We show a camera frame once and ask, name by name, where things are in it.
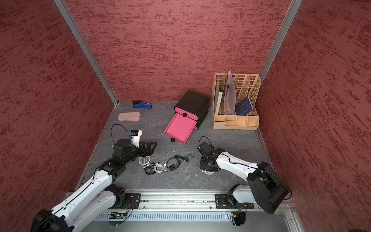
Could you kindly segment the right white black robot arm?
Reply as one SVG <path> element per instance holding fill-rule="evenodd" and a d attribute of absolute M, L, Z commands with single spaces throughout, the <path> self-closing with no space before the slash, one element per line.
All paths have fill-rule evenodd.
<path fill-rule="evenodd" d="M 273 214 L 283 201 L 292 196 L 289 186 L 267 162 L 244 161 L 221 148 L 215 150 L 206 142 L 198 146 L 198 151 L 202 155 L 202 171 L 213 174 L 225 170 L 247 182 L 247 185 L 234 185 L 226 197 L 218 197 L 218 207 L 244 209 L 257 204 L 265 212 Z"/>

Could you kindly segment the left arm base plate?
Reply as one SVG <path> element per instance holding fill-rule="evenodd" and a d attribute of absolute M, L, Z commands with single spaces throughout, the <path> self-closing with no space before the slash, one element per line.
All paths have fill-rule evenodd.
<path fill-rule="evenodd" d="M 116 203 L 112 208 L 138 209 L 141 196 L 140 193 L 123 193 L 117 196 Z"/>

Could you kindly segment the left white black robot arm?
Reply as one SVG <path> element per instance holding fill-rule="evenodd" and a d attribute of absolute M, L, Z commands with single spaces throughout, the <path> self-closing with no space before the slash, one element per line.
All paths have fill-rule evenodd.
<path fill-rule="evenodd" d="M 138 146 L 129 139 L 114 144 L 113 155 L 97 168 L 93 176 L 67 199 L 50 210 L 42 209 L 33 218 L 32 232 L 80 232 L 98 215 L 109 208 L 138 207 L 139 194 L 125 195 L 125 189 L 114 181 L 126 170 L 126 165 L 138 157 L 151 156 L 156 142 L 140 142 Z"/>

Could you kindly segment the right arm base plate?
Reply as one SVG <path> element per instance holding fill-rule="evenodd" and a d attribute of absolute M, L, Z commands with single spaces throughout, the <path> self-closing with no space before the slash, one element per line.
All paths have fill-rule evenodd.
<path fill-rule="evenodd" d="M 215 194 L 215 205 L 217 209 L 233 209 L 233 210 L 246 210 L 246 209 L 254 209 L 254 204 L 252 203 L 243 203 L 240 204 L 238 202 L 232 203 L 232 200 L 228 198 L 227 194 L 217 193 Z"/>

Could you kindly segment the black pink drawer cabinet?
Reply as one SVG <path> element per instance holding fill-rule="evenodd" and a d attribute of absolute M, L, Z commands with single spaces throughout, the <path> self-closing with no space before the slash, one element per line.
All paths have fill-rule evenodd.
<path fill-rule="evenodd" d="M 198 130 L 209 112 L 210 99 L 200 93 L 189 90 L 175 105 L 174 109 L 176 107 L 198 116 L 199 119 L 196 121 L 197 124 L 194 128 L 194 130 Z"/>

